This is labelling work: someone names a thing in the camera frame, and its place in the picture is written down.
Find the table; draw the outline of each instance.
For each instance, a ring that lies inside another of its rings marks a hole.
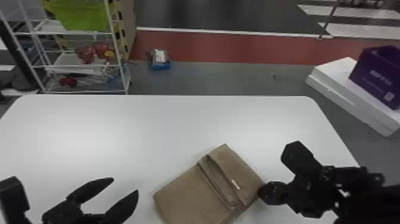
[[[227,143],[266,182],[289,182],[293,174],[279,158],[296,140],[323,164],[357,166],[307,97],[29,95],[0,120],[0,178],[23,182],[33,223],[81,184],[107,176],[114,183],[85,212],[102,213],[139,189],[138,208],[126,223],[162,223],[153,193],[213,148]],[[333,213],[306,219],[258,200],[235,223],[334,219]]]

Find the robotic arm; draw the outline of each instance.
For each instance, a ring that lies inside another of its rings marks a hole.
[[[139,191],[133,191],[104,214],[84,214],[81,205],[114,181],[113,178],[90,181],[73,191],[67,198],[42,216],[43,224],[122,224],[135,211]],[[22,183],[11,177],[0,182],[0,206],[7,224],[32,224],[25,216],[28,199]]]
[[[269,205],[287,204],[304,217],[332,210],[340,223],[400,223],[400,185],[382,186],[385,177],[366,167],[322,166],[300,142],[288,144],[282,163],[292,182],[269,182],[258,196]]]

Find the brown fabric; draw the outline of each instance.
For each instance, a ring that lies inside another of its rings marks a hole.
[[[154,201],[166,224],[225,224],[257,199],[263,184],[225,144],[156,192]]]

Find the small box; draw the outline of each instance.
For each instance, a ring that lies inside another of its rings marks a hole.
[[[400,49],[365,49],[350,79],[393,110],[400,108]]]

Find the white foam board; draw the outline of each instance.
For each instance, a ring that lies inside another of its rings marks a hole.
[[[350,100],[346,99],[340,93],[334,91],[331,87],[324,85],[319,81],[318,77],[314,77],[313,74],[309,75],[305,81],[308,85],[313,87],[316,91],[323,94],[326,98],[333,101],[338,106],[349,112],[354,117],[358,118],[365,124],[369,125],[372,129],[377,131],[379,134],[388,137],[391,136],[396,130],[389,129],[385,125],[381,124],[374,117],[368,116],[363,113],[357,106]]]
[[[349,79],[357,61],[342,58],[315,67],[312,76],[352,102],[363,116],[376,119],[389,130],[400,128],[400,110],[392,110]]]

